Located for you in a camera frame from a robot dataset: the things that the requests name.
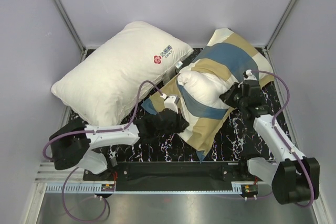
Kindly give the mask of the blue beige patchwork pillowcase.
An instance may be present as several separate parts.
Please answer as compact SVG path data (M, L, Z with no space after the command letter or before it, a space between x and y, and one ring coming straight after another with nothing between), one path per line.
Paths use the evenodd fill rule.
M179 137L196 149L200 161L233 110L220 95L235 82L241 83L249 69L260 71L256 77L261 87L274 80L271 64L253 45L230 29L220 28L197 57L161 88L166 95L179 96L178 108L189 123Z

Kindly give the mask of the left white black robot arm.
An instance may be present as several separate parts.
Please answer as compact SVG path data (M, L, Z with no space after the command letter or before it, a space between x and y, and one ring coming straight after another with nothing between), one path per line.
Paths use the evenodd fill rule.
M55 170L86 169L103 180L113 175L108 158L93 150L113 145L147 144L161 135L182 133L189 123L181 112L170 109L145 115L131 124L98 127L76 119L49 138Z

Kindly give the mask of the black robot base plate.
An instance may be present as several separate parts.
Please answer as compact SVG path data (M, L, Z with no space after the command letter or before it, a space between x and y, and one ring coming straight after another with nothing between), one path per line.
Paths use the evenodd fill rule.
M237 162L119 162L111 172L86 170L86 182L116 183L119 194L241 194L255 177Z

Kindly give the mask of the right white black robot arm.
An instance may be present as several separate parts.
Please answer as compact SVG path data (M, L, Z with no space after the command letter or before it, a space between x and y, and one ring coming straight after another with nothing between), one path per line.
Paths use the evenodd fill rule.
M308 158L287 137L263 101L261 87L256 80L245 80L233 86L220 99L238 109L244 122L265 141L276 164L261 157L248 157L238 167L239 176L250 180L254 176L271 186L276 201L282 205L307 202L311 206L319 196L320 165L315 158Z

